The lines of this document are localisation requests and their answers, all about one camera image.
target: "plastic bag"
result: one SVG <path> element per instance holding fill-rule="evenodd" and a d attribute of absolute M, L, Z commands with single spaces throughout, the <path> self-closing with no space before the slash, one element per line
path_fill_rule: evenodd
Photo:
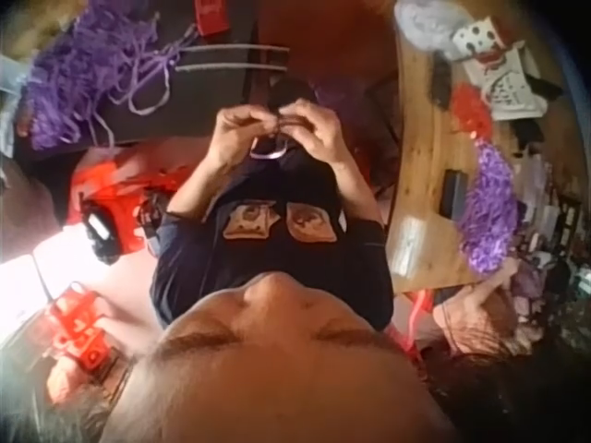
<path fill-rule="evenodd" d="M 422 51 L 442 51 L 448 60 L 462 56 L 453 33 L 474 21 L 463 7 L 442 0 L 399 0 L 394 14 L 408 41 Z"/>

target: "wooden table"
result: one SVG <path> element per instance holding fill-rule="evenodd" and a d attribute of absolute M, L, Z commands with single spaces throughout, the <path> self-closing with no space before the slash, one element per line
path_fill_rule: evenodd
<path fill-rule="evenodd" d="M 475 19 L 494 15 L 527 42 L 541 77 L 564 85 L 560 67 L 543 36 L 512 0 L 459 1 Z M 476 173 L 476 150 L 465 134 L 455 132 L 450 113 L 428 98 L 430 55 L 418 51 L 402 33 L 399 39 L 400 88 L 404 114 L 404 146 L 398 194 L 387 244 L 397 293 L 467 284 L 480 279 L 459 252 L 460 234 L 452 221 L 438 215 L 446 169 Z M 455 67 L 455 74 L 462 68 Z M 555 169 L 558 188 L 587 189 L 585 155 L 573 109 L 567 98 L 551 103 L 541 119 L 546 136 L 544 156 Z M 509 160 L 517 142 L 507 123 L 495 124 L 494 142 Z"/>

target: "navy shirt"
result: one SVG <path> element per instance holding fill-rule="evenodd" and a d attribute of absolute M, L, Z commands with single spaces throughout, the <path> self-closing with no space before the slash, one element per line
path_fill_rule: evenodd
<path fill-rule="evenodd" d="M 209 293 L 282 271 L 384 329 L 393 290 L 381 226 L 348 219 L 343 230 L 332 172 L 324 165 L 314 164 L 321 174 L 302 176 L 300 167 L 291 176 L 283 163 L 263 162 L 265 171 L 239 177 L 205 222 L 164 218 L 151 288 L 161 322 L 169 325 Z"/>

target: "purple pom-pom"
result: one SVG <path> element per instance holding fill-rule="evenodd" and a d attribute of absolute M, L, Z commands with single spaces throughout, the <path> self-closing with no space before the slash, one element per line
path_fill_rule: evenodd
<path fill-rule="evenodd" d="M 513 173 L 501 153 L 484 140 L 476 142 L 478 173 L 468 191 L 460 221 L 462 250 L 478 272 L 490 273 L 507 257 L 517 228 Z"/>
<path fill-rule="evenodd" d="M 85 125 L 95 138 L 94 123 L 104 127 L 113 143 L 108 126 L 97 114 L 102 99 L 130 100 L 179 57 L 183 45 L 194 40 L 195 32 L 188 31 L 155 54 L 157 18 L 129 18 L 142 6 L 143 0 L 90 0 L 72 28 L 38 55 L 27 87 L 34 149 L 76 143 Z"/>

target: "white bag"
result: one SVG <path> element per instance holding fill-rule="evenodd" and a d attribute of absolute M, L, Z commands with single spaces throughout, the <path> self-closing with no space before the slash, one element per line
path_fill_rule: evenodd
<path fill-rule="evenodd" d="M 462 57 L 452 35 L 474 21 L 463 7 L 443 0 L 399 0 L 394 14 L 406 39 L 418 49 L 442 51 L 448 60 Z"/>

